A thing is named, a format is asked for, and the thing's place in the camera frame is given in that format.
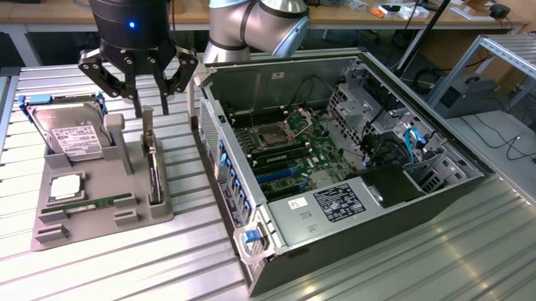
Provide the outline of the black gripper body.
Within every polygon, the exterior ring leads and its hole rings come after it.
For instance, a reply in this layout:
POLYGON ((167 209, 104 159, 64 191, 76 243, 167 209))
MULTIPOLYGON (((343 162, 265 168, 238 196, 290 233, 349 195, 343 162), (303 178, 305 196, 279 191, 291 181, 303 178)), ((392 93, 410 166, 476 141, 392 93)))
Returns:
POLYGON ((167 1, 89 1, 104 59, 130 75, 164 71, 176 49, 167 1))

